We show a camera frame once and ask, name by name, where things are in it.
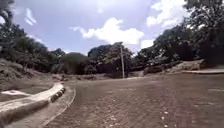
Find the road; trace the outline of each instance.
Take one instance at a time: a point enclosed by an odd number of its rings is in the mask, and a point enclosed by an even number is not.
[[[224,75],[68,84],[72,105],[46,128],[223,128]]]

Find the cloud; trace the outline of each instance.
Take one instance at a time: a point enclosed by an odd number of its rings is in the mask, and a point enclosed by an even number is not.
[[[38,38],[38,37],[36,37],[34,35],[27,35],[27,36],[30,37],[30,38],[33,38],[37,42],[44,43],[44,41],[42,39],[40,39],[40,38]]]
[[[177,25],[179,23],[179,20],[176,19],[172,19],[172,20],[167,20],[163,23],[162,27],[166,28],[166,27],[172,27],[174,25]]]
[[[170,27],[180,23],[184,16],[188,16],[187,10],[183,8],[186,2],[184,0],[160,0],[160,2],[151,6],[151,9],[160,11],[157,16],[149,16],[147,25],[151,27],[156,24],[162,24],[162,27]]]
[[[81,27],[70,27],[70,29],[73,31],[79,31],[83,38],[96,37],[97,39],[104,40],[110,44],[119,41],[123,41],[126,44],[138,44],[139,39],[144,36],[144,33],[138,31],[136,28],[121,30],[120,24],[122,23],[123,20],[110,18],[102,28],[89,29],[88,31]]]
[[[26,17],[24,20],[27,24],[29,24],[31,26],[33,26],[34,24],[37,23],[36,19],[33,16],[32,11],[29,8],[26,9]]]
[[[143,40],[141,42],[141,48],[148,48],[148,47],[152,47],[153,46],[153,42],[154,42],[154,39],[153,40]]]
[[[68,54],[68,53],[71,53],[72,51],[71,50],[67,50],[67,49],[63,49],[63,51]]]

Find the sky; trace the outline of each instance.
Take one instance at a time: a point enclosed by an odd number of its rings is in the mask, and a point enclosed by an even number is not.
[[[137,53],[179,24],[184,0],[15,0],[14,22],[49,50],[87,54],[123,41]]]

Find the tree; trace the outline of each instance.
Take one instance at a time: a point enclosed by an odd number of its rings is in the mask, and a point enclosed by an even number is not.
[[[94,67],[93,65],[87,65],[84,69],[85,74],[94,74],[96,73],[96,67]]]
[[[140,52],[138,52],[137,56],[135,57],[135,61],[137,63],[136,66],[145,67],[149,60],[154,59],[158,55],[159,53],[154,46],[144,48]]]
[[[81,74],[84,72],[87,57],[81,53],[69,53],[61,58],[60,64],[64,66],[65,73]]]
[[[154,47],[159,55],[168,57],[173,60],[193,60],[194,54],[190,46],[191,30],[183,25],[176,26],[172,29],[165,30],[154,41]]]
[[[199,58],[223,54],[224,6],[222,0],[186,0],[185,8],[191,13],[188,24],[194,36],[191,42]]]
[[[6,25],[11,25],[13,17],[10,5],[14,3],[14,0],[1,0],[0,1],[0,17],[5,20]]]
[[[62,51],[60,48],[58,48],[58,49],[56,49],[54,51],[51,51],[51,53],[54,54],[58,58],[61,58],[64,55],[66,55],[66,53],[64,51]]]
[[[111,72],[121,72],[121,48],[123,49],[123,58],[124,58],[124,67],[125,71],[129,71],[131,64],[132,52],[125,48],[121,43],[115,43],[110,48],[109,52],[104,58],[104,63],[108,65],[108,68],[111,69]]]
[[[29,37],[18,39],[12,49],[14,51],[12,60],[22,64],[24,68],[49,72],[49,69],[55,63],[53,54],[48,52],[43,44]]]
[[[12,60],[14,45],[18,40],[25,36],[26,33],[23,29],[19,28],[19,25],[12,24],[11,26],[7,26],[6,24],[0,24],[0,46],[2,47],[1,57]]]
[[[88,57],[90,59],[91,65],[96,67],[97,73],[107,73],[111,72],[109,65],[105,63],[104,58],[106,54],[110,51],[112,45],[100,45],[98,47],[92,48],[88,52]]]

